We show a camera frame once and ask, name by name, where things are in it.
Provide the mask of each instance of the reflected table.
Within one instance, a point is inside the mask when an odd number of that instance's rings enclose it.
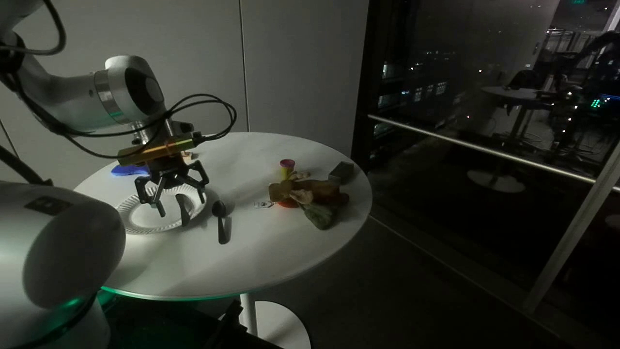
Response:
[[[310,171],[311,179],[327,179],[338,163],[352,162],[345,155],[303,138],[260,133],[229,134],[193,152],[210,178],[206,209],[187,227],[127,235],[123,257],[104,289],[162,301],[241,295],[241,322],[250,333],[283,348],[309,348],[308,333],[294,313],[273,302],[254,302],[251,292],[292,279],[346,245],[370,213],[368,178],[356,165],[354,177],[341,187],[350,202],[337,223],[321,231],[301,209],[256,209],[254,201],[268,200],[267,186],[280,180],[281,159],[294,159],[296,170]],[[136,176],[112,176],[115,165],[102,168],[75,190],[117,207],[135,193]],[[217,199],[229,207],[231,239],[225,245],[218,243],[218,223],[211,217]]]
[[[520,106],[515,124],[513,125],[505,143],[509,148],[518,145],[527,145],[527,143],[523,143],[521,141],[521,139],[525,136],[527,123],[529,122],[528,120],[525,122],[525,125],[523,125],[526,113],[527,111],[532,111],[535,109],[543,109],[546,105],[540,100],[540,98],[538,98],[538,90],[529,88],[506,89],[503,86],[488,86],[481,88],[481,90],[485,93],[500,98],[506,104]],[[525,186],[523,183],[517,181],[516,178],[508,175],[501,175],[502,164],[503,160],[500,160],[499,165],[493,173],[481,170],[470,170],[467,172],[467,177],[480,186],[493,189],[495,191],[500,191],[502,193],[520,193],[524,191]]]

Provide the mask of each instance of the spoon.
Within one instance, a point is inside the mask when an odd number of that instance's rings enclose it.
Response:
[[[222,220],[226,216],[226,206],[223,202],[217,200],[213,203],[211,213],[218,218],[218,240],[220,245],[224,245],[229,240],[224,231],[224,221]]]

